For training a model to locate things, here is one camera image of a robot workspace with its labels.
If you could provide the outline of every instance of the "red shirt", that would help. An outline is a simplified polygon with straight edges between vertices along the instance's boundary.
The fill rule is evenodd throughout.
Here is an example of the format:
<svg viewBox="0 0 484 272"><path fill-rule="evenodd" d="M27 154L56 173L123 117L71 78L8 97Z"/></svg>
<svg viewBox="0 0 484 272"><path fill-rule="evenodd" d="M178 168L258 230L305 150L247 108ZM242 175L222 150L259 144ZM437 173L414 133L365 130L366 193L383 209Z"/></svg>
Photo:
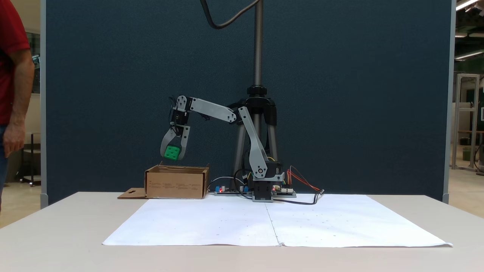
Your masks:
<svg viewBox="0 0 484 272"><path fill-rule="evenodd" d="M8 57L30 49L20 16L10 0L0 0L0 125L10 121L14 102L14 64Z"/></svg>

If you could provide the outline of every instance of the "cardboard box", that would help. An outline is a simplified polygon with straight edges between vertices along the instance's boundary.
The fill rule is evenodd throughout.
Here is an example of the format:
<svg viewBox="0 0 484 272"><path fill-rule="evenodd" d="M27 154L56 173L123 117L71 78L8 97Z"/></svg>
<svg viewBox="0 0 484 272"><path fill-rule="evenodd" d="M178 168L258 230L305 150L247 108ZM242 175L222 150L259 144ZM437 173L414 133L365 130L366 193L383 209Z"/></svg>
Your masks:
<svg viewBox="0 0 484 272"><path fill-rule="evenodd" d="M189 198L202 199L207 193L210 165L206 167L165 166L145 171L145 187L131 188L118 199Z"/></svg>

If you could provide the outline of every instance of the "white paper sheet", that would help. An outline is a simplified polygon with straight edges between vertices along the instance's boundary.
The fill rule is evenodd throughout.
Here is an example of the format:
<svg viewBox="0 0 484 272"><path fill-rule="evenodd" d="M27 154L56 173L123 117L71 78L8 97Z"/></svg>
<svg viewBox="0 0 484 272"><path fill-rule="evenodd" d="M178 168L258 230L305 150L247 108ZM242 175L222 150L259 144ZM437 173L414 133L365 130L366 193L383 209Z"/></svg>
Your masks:
<svg viewBox="0 0 484 272"><path fill-rule="evenodd" d="M278 245L264 203L210 195L205 199L150 199L103 244Z"/></svg>
<svg viewBox="0 0 484 272"><path fill-rule="evenodd" d="M312 202L313 195L298 194L290 200ZM367 196L324 195L316 205L296 205L208 195L202 200L150 199L103 244L416 247L446 243Z"/></svg>
<svg viewBox="0 0 484 272"><path fill-rule="evenodd" d="M314 195L298 195L312 202ZM364 195L324 195L316 205L266 203L285 246L436 246L446 242Z"/></svg>

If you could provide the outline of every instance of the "tripod leg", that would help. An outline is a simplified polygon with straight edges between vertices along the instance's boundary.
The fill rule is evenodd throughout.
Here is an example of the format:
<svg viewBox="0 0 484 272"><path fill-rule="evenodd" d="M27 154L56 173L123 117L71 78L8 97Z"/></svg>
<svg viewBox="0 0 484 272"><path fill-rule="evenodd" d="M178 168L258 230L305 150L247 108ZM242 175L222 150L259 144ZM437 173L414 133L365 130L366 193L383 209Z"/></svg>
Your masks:
<svg viewBox="0 0 484 272"><path fill-rule="evenodd" d="M232 173L235 174L235 171L242 168L242 155L243 155L243 148L245 145L245 126L239 125L237 128L237 147L235 149L235 158L234 158L234 167L232 169ZM237 181L230 183L230 188L235 189L235 186L240 186Z"/></svg>
<svg viewBox="0 0 484 272"><path fill-rule="evenodd" d="M257 136L260 139L260 130L262 127L262 114L260 113L251 113L252 122L254 123L254 127L256 128Z"/></svg>
<svg viewBox="0 0 484 272"><path fill-rule="evenodd" d="M271 157L278 161L279 155L277 154L277 135L275 125L267 125L267 135L269 136L269 148L271 150Z"/></svg>

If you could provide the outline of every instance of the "person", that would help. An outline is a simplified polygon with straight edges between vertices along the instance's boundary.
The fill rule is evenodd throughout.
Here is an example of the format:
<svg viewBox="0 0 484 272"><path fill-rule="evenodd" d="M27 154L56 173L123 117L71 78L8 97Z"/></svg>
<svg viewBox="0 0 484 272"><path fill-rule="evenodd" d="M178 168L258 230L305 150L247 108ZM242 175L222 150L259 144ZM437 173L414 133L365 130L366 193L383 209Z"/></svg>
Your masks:
<svg viewBox="0 0 484 272"><path fill-rule="evenodd" d="M33 75L22 20L10 0L0 0L0 211L7 158L24 146Z"/></svg>

